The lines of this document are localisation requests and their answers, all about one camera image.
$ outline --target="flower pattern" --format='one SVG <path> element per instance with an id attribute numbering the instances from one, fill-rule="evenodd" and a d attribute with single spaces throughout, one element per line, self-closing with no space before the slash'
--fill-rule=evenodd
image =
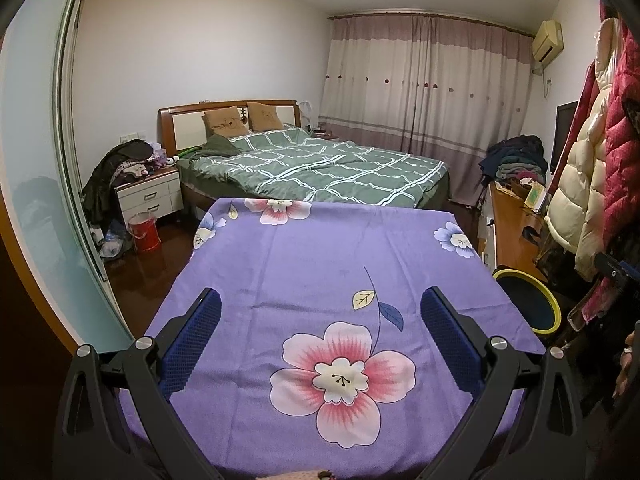
<path id="1" fill-rule="evenodd" d="M 433 236 L 440 242 L 442 248 L 449 252 L 456 251 L 464 258 L 471 258 L 476 254 L 469 238 L 453 222 L 447 222 L 443 228 L 434 231 Z"/>
<path id="2" fill-rule="evenodd" d="M 398 402 L 415 386 L 415 364 L 393 350 L 371 355 L 371 334 L 335 322 L 324 338 L 295 334 L 283 343 L 294 368 L 271 376 L 271 403 L 285 415 L 316 413 L 318 433 L 341 447 L 370 446 L 380 433 L 377 402 Z"/>
<path id="3" fill-rule="evenodd" d="M 302 200 L 267 200 L 265 198 L 245 198 L 244 205 L 252 213 L 262 213 L 261 224 L 282 225 L 289 218 L 303 220 L 311 212 L 311 203 Z"/>
<path id="4" fill-rule="evenodd" d="M 197 249 L 202 247 L 203 243 L 213 238 L 216 235 L 216 229 L 224 227 L 226 225 L 226 219 L 221 218 L 217 222 L 213 221 L 211 213 L 205 213 L 202 222 L 198 226 L 195 236 L 193 237 L 193 248 Z"/>

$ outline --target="curtain rod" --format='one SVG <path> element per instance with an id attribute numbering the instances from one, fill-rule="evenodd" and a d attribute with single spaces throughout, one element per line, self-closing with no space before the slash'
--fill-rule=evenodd
<path id="1" fill-rule="evenodd" d="M 445 18 L 447 20 L 460 20 L 461 22 L 479 23 L 480 25 L 487 25 L 489 27 L 503 28 L 508 32 L 515 32 L 529 38 L 534 38 L 535 35 L 530 32 L 524 32 L 517 28 L 507 27 L 506 25 L 499 25 L 498 23 L 484 22 L 482 20 L 474 20 L 473 18 L 464 18 L 462 16 L 451 16 L 448 14 L 436 14 L 434 12 L 424 12 L 422 10 L 410 11 L 410 10 L 381 10 L 380 12 L 355 12 L 353 14 L 338 14 L 337 16 L 329 16 L 329 20 L 341 20 L 342 18 L 359 18 L 361 16 L 429 16 L 430 18 Z"/>

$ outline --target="person's hand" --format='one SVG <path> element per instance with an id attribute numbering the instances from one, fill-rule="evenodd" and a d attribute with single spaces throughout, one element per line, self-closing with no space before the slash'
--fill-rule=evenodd
<path id="1" fill-rule="evenodd" d="M 629 334 L 626 337 L 625 344 L 628 347 L 633 346 L 635 335 L 636 335 L 636 332 L 633 331 L 631 334 Z M 633 358 L 633 354 L 631 352 L 631 348 L 626 348 L 625 351 L 622 352 L 622 355 L 620 356 L 620 367 L 622 368 L 622 370 L 620 370 L 620 374 L 616 379 L 616 389 L 613 391 L 614 399 L 616 397 L 621 396 L 626 390 L 629 367 L 631 366 L 632 358 Z"/>

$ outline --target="bed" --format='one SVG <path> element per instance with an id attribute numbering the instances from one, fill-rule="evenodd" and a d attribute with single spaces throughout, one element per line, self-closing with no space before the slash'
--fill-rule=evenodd
<path id="1" fill-rule="evenodd" d="M 287 129 L 231 138 L 242 149 L 238 156 L 203 160 L 192 152 L 181 157 L 177 167 L 187 202 L 204 211 L 220 197 L 440 209 L 448 199 L 449 174 L 442 161 L 312 137 L 300 128 L 295 101 L 257 101 L 275 106 Z M 167 155 L 203 145 L 207 140 L 203 113 L 231 106 L 238 107 L 242 122 L 251 130 L 246 101 L 201 102 L 159 110 Z"/>
<path id="2" fill-rule="evenodd" d="M 218 327 L 170 402 L 225 476 L 415 478 L 471 400 L 421 321 L 430 286 L 487 335 L 543 352 L 453 215 L 259 198 L 211 207 L 147 333 L 205 287 L 220 293 Z M 127 391 L 121 402 L 144 439 Z"/>

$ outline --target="trash can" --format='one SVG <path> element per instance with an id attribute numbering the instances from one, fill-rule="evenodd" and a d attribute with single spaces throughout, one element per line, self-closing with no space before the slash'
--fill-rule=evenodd
<path id="1" fill-rule="evenodd" d="M 137 253 L 148 253 L 160 247 L 156 217 L 152 213 L 137 213 L 129 219 L 128 224 Z"/>
<path id="2" fill-rule="evenodd" d="M 561 322 L 560 307 L 544 283 L 516 269 L 496 270 L 494 278 L 534 333 L 549 336 L 558 330 Z"/>

